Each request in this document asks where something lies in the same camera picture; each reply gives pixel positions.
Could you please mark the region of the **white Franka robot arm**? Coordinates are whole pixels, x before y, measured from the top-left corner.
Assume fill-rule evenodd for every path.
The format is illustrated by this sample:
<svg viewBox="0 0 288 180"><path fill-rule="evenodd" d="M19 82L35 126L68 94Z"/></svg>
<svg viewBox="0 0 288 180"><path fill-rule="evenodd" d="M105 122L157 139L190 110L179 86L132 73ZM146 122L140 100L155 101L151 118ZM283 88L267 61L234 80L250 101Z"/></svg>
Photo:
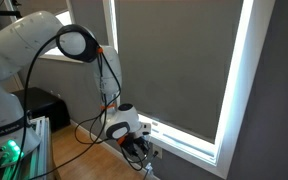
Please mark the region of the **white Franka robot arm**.
<svg viewBox="0 0 288 180"><path fill-rule="evenodd" d="M136 108L129 104L117 106L122 89L122 73L118 53L111 46L101 45L93 33L77 24L64 25L47 11L25 16L0 31L0 167L14 164L40 144L36 133L26 122L24 106L7 92L1 82L25 66L37 66L42 79L50 76L54 82L68 67L41 59L47 51L58 48L80 66L73 74L80 76L84 69L94 78L101 94L101 123L105 136L115 140L129 155L138 150L149 151L145 136L150 126L139 120Z"/></svg>

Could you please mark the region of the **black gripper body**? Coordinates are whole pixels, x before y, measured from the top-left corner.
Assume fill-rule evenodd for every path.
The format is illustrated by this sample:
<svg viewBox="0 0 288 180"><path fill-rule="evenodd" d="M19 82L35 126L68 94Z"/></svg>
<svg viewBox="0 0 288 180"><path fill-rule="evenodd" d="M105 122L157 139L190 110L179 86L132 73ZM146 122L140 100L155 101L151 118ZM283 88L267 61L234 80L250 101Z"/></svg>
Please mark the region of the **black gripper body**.
<svg viewBox="0 0 288 180"><path fill-rule="evenodd" d="M137 149L147 155L150 149L148 142L143 137L134 139L130 136L127 136L123 141L122 148L131 156L138 156Z"/></svg>

